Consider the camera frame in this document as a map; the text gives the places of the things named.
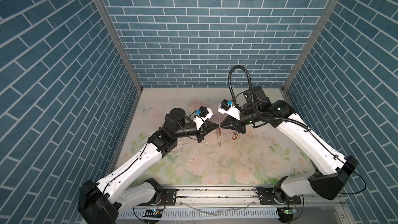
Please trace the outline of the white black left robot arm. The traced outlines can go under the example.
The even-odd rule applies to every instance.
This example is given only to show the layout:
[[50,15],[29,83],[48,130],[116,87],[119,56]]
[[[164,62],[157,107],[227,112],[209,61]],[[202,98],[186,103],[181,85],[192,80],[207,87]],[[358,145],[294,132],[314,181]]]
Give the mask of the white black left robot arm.
[[96,182],[86,181],[80,189],[77,209],[88,224],[114,224],[119,214],[144,205],[162,202],[163,187],[153,178],[130,188],[141,174],[166,157],[180,138],[201,142],[219,125],[210,121],[213,112],[200,107],[190,119],[181,108],[174,108],[147,143],[121,167]]

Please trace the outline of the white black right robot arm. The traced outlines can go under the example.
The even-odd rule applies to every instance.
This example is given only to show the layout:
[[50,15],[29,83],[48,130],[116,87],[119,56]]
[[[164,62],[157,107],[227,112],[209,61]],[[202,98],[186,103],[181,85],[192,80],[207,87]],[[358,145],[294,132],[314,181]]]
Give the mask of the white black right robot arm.
[[308,127],[293,107],[283,100],[272,103],[261,87],[243,93],[246,103],[236,107],[232,100],[223,100],[218,112],[226,114],[221,128],[244,134],[246,126],[259,128],[270,124],[284,134],[312,162],[314,171],[298,178],[283,176],[272,190],[276,202],[284,204],[297,195],[317,194],[333,200],[341,194],[351,174],[358,166],[353,156],[345,156],[328,145]]

